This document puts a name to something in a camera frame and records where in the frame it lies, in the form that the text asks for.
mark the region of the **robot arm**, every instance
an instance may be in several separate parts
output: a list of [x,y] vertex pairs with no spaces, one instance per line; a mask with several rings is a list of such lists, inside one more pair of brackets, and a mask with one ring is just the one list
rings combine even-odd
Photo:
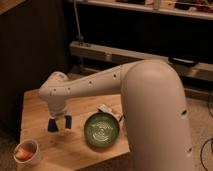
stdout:
[[119,94],[125,74],[136,63],[120,65],[75,81],[69,81],[61,72],[54,72],[39,89],[40,97],[48,103],[51,116],[57,118],[66,114],[69,98]]
[[134,170],[195,170],[184,89],[162,61],[121,65],[76,81],[56,72],[39,93],[54,118],[66,114],[68,98],[121,93]]

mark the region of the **white cup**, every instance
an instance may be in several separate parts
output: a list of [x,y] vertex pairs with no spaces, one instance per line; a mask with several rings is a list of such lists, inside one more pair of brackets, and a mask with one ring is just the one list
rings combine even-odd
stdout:
[[[26,160],[18,158],[17,152],[19,150],[26,150],[31,154],[30,157],[27,158]],[[42,160],[42,155],[38,143],[33,139],[26,139],[23,140],[21,143],[19,143],[14,150],[13,157],[15,161],[19,164],[35,165]]]

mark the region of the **wooden tabletop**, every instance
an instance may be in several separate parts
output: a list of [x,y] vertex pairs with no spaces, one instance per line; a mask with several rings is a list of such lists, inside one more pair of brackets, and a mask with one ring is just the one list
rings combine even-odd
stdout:
[[0,15],[24,1],[25,0],[0,0]]
[[38,91],[24,95],[21,141],[35,139],[40,146],[43,160],[35,166],[19,165],[18,170],[77,170],[129,152],[128,141],[120,123],[121,131],[115,144],[107,149],[94,149],[87,145],[83,128],[87,118],[97,112],[101,104],[121,112],[120,96],[97,96],[68,100],[69,113],[73,117],[72,129],[57,133],[47,132],[49,111],[46,102],[38,97]]

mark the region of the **cup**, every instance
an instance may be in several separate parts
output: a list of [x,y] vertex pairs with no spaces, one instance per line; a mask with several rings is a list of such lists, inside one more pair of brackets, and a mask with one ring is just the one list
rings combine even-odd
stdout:
[[19,164],[36,165],[42,160],[38,143],[33,139],[26,139],[19,143],[14,150],[13,157]]

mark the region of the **bowl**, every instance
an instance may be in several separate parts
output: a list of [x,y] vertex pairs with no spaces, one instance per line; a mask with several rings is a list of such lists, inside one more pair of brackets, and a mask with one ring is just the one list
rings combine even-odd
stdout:
[[120,132],[117,119],[104,112],[91,115],[84,125],[87,142],[95,147],[106,148],[114,144]]

